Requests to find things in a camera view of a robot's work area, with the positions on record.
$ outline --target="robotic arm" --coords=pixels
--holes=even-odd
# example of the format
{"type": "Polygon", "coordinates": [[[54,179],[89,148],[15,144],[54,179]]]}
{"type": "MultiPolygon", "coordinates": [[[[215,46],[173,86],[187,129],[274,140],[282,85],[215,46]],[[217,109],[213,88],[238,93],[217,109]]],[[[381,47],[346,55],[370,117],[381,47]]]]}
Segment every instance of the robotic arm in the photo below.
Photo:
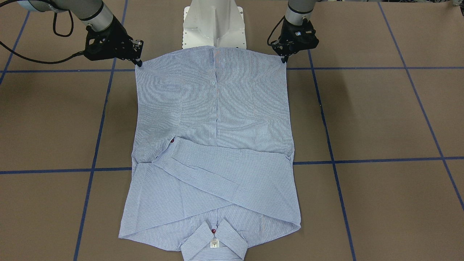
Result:
{"type": "Polygon", "coordinates": [[[290,55],[302,50],[314,49],[319,44],[316,31],[309,20],[315,4],[316,0],[289,0],[285,16],[272,30],[267,40],[268,45],[277,55],[283,56],[283,63],[288,61],[290,55]],[[282,21],[284,23],[278,40],[269,43],[272,33],[282,21]]]}
{"type": "Polygon", "coordinates": [[[139,67],[143,41],[134,40],[102,0],[29,0],[19,3],[30,11],[70,10],[87,27],[84,56],[91,60],[119,58],[129,60],[139,67]]]}

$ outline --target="size tag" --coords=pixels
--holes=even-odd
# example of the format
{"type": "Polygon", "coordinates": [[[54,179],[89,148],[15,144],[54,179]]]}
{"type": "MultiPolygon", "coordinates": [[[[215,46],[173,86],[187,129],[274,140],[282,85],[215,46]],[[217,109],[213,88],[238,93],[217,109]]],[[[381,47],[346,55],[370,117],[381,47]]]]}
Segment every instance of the size tag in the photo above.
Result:
{"type": "Polygon", "coordinates": [[[219,247],[219,240],[217,238],[211,239],[209,247],[210,248],[218,248],[219,247]]]}

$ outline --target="white plastic stand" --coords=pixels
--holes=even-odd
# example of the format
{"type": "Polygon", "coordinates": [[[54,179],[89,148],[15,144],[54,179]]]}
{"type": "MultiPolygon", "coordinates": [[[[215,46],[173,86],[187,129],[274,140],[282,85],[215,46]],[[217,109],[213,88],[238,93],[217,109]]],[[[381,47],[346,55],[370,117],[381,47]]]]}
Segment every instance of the white plastic stand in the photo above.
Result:
{"type": "Polygon", "coordinates": [[[184,9],[182,48],[197,46],[246,49],[243,9],[235,0],[192,0],[184,9]]]}

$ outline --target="black ring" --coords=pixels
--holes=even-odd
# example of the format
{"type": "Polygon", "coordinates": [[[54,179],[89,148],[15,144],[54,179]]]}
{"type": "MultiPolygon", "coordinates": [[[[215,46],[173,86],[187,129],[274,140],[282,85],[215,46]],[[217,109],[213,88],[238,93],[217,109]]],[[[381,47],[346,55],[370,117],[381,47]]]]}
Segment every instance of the black ring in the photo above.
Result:
{"type": "Polygon", "coordinates": [[[297,10],[291,8],[290,4],[287,4],[287,5],[288,5],[289,9],[290,9],[292,12],[294,12],[294,13],[299,13],[299,14],[307,14],[307,13],[310,13],[310,12],[312,12],[312,11],[314,10],[314,9],[311,9],[311,10],[309,10],[308,12],[300,12],[300,11],[297,11],[297,10]]]}
{"type": "Polygon", "coordinates": [[[90,19],[94,19],[95,17],[97,17],[97,15],[99,15],[99,14],[102,12],[103,6],[104,6],[104,3],[103,3],[103,1],[102,1],[102,6],[100,6],[100,8],[98,9],[98,11],[96,11],[92,16],[87,17],[87,18],[84,18],[84,19],[79,19],[79,20],[81,20],[81,21],[88,21],[88,20],[90,20],[90,19]]]}

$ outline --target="striped shirt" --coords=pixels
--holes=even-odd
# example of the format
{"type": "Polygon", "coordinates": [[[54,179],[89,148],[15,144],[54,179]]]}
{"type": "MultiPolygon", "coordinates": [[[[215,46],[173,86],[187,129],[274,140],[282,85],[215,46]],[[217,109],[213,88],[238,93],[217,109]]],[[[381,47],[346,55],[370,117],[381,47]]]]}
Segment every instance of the striped shirt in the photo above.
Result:
{"type": "Polygon", "coordinates": [[[120,238],[182,251],[185,261],[241,261],[248,248],[300,228],[279,57],[202,46],[135,73],[138,120],[120,238]]]}

